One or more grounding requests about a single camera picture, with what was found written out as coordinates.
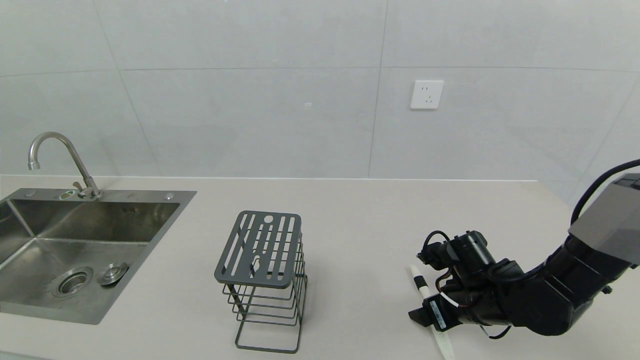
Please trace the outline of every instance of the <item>sink basin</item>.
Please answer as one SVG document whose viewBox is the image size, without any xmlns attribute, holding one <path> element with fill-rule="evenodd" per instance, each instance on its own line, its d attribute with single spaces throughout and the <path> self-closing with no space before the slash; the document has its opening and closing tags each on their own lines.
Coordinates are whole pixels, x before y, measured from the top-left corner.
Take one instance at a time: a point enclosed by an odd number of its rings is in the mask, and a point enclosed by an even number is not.
<svg viewBox="0 0 640 360">
<path fill-rule="evenodd" d="M 98 324 L 194 195 L 17 190 L 0 202 L 0 313 Z"/>
</svg>

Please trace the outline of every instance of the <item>robotic arm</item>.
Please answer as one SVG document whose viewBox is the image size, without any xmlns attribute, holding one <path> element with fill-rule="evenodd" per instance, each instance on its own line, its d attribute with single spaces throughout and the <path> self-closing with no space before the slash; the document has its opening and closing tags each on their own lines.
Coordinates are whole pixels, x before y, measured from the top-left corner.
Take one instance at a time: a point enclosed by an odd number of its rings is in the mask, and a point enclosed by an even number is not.
<svg viewBox="0 0 640 360">
<path fill-rule="evenodd" d="M 515 261 L 496 262 L 477 231 L 449 239 L 434 231 L 418 258 L 435 270 L 448 268 L 436 281 L 439 294 L 425 299 L 409 317 L 447 331 L 462 323 L 527 327 L 546 336 L 565 333 L 609 283 L 640 263 L 640 174 L 611 183 L 584 214 L 589 197 L 612 174 L 640 165 L 622 164 L 603 174 L 580 199 L 569 236 L 547 260 L 525 273 Z M 443 243 L 429 243 L 436 235 Z M 440 287 L 440 281 L 452 276 Z"/>
</svg>

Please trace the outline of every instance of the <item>rack top plate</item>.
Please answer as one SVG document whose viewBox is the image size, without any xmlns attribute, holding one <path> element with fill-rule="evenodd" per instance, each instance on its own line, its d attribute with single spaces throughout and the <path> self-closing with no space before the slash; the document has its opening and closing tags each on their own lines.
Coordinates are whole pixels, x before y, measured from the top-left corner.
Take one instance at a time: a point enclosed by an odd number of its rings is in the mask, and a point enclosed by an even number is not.
<svg viewBox="0 0 640 360">
<path fill-rule="evenodd" d="M 223 284 L 286 288 L 296 268 L 299 215 L 243 211 L 238 214 L 214 276 Z"/>
</svg>

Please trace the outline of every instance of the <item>black cable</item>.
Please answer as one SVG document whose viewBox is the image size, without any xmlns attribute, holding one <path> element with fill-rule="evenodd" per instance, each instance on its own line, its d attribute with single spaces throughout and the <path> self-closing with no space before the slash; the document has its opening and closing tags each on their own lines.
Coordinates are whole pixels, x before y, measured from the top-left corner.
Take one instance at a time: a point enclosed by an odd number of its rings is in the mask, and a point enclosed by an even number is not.
<svg viewBox="0 0 640 360">
<path fill-rule="evenodd" d="M 506 329 L 504 329 L 500 334 L 495 335 L 495 336 L 493 336 L 493 335 L 489 335 L 489 333 L 484 329 L 484 326 L 480 325 L 480 328 L 482 328 L 482 331 L 484 331 L 484 333 L 485 333 L 485 334 L 486 334 L 490 339 L 492 339 L 492 340 L 498 340 L 498 339 L 502 339 L 502 338 L 507 334 L 507 332 L 509 332 L 509 330 L 511 330 L 511 325 L 507 326 L 507 328 L 506 328 Z"/>
<path fill-rule="evenodd" d="M 616 167 L 612 167 L 609 170 L 605 171 L 602 175 L 600 175 L 594 182 L 589 186 L 587 191 L 582 194 L 580 200 L 575 205 L 573 209 L 573 213 L 571 214 L 571 224 L 573 224 L 580 217 L 580 212 L 582 212 L 582 208 L 587 203 L 589 198 L 596 192 L 596 190 L 602 185 L 608 178 L 612 175 L 617 174 L 618 172 L 630 169 L 632 167 L 640 166 L 640 159 L 628 161 L 624 164 L 620 164 Z"/>
<path fill-rule="evenodd" d="M 424 245 L 422 246 L 422 253 L 425 254 L 427 252 L 427 245 L 429 245 L 429 240 L 436 235 L 442 235 L 445 240 L 450 241 L 449 237 L 440 230 L 432 231 L 431 234 L 427 235 L 427 238 L 424 239 Z"/>
</svg>

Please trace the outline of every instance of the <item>sink drain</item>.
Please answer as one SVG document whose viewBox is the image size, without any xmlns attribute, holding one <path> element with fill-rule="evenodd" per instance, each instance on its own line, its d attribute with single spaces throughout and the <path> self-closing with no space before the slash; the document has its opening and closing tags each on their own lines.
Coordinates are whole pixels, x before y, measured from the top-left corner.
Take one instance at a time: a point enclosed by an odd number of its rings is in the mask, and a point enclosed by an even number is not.
<svg viewBox="0 0 640 360">
<path fill-rule="evenodd" d="M 96 281 L 102 286 L 114 284 L 122 278 L 128 269 L 129 265 L 127 265 L 127 263 L 109 264 L 103 271 L 98 273 L 98 279 Z"/>
<path fill-rule="evenodd" d="M 84 266 L 81 268 L 71 269 L 59 276 L 53 284 L 52 294 L 55 297 L 65 297 L 77 293 L 80 289 L 91 280 L 93 270 Z"/>
</svg>

